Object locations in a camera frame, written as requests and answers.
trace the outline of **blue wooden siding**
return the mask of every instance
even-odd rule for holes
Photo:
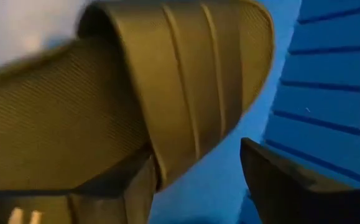
[[[360,188],[360,1],[303,0],[263,144]]]

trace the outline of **wooden plank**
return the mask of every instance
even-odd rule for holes
[[[319,18],[339,16],[344,12],[360,11],[357,0],[304,0],[300,8],[299,21],[311,21]]]
[[[291,153],[287,153],[281,149],[278,149],[276,147],[273,147],[273,146],[270,146],[269,144],[267,144],[266,142],[263,142],[263,145],[265,147],[267,147],[268,149],[274,151],[275,153],[277,153],[278,155],[281,155],[287,159],[290,159],[298,164],[301,164],[302,166],[304,166],[304,168],[306,169],[310,169],[310,170],[314,170],[315,172],[319,173],[319,174],[322,174],[328,178],[331,178],[331,179],[334,179],[334,180],[337,180],[339,182],[342,182],[344,184],[347,184],[347,185],[350,185],[352,187],[355,187],[357,189],[360,189],[360,182],[357,181],[357,180],[354,180],[348,176],[345,176],[343,174],[339,174],[331,169],[327,169],[327,168],[324,168],[322,166],[319,166],[318,164],[316,163],[313,163],[313,162],[310,162],[310,161],[307,161],[305,159],[302,159],[301,157],[298,157],[298,156],[295,156]]]
[[[265,140],[302,152],[299,157],[360,182],[360,136],[274,115]]]
[[[360,52],[290,55],[281,80],[360,86]]]
[[[289,52],[291,54],[311,54],[311,50],[355,46],[360,47],[360,14],[298,25]]]
[[[326,121],[360,135],[358,92],[282,86],[278,89],[272,110]]]

